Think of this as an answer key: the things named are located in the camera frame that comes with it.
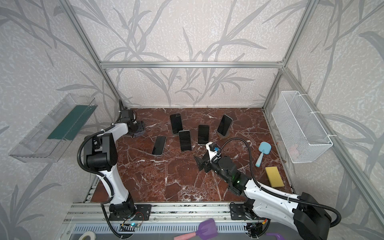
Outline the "grey phone stand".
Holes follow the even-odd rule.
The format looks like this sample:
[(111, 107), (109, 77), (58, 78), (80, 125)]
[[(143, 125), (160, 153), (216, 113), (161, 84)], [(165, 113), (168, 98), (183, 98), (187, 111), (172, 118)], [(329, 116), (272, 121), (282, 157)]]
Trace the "grey phone stand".
[(133, 133), (132, 137), (136, 138), (142, 136), (146, 131), (145, 124), (143, 121), (136, 121), (133, 123)]

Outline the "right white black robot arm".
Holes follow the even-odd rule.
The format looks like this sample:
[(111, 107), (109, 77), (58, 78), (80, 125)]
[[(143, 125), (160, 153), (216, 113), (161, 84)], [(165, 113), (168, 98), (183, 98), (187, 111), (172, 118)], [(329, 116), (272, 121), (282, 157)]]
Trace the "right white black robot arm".
[(213, 171), (231, 193), (246, 197), (242, 208), (247, 218), (278, 222), (297, 231), (304, 240), (326, 240), (330, 228), (341, 222), (338, 210), (319, 204), (310, 194), (285, 193), (242, 173), (230, 157), (222, 155), (223, 148), (216, 143), (207, 143), (206, 149), (203, 157), (194, 157), (199, 171)]

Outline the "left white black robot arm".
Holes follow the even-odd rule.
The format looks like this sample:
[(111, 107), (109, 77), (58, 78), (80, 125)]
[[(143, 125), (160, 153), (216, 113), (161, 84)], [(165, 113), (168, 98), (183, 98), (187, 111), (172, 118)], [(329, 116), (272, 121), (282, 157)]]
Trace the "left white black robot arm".
[(117, 122), (85, 137), (77, 153), (81, 169), (97, 175), (103, 183), (109, 196), (106, 201), (110, 204), (109, 212), (117, 218), (132, 218), (137, 207), (118, 173), (116, 141), (123, 136), (137, 137), (144, 132), (144, 123), (137, 121), (134, 110), (120, 110)]

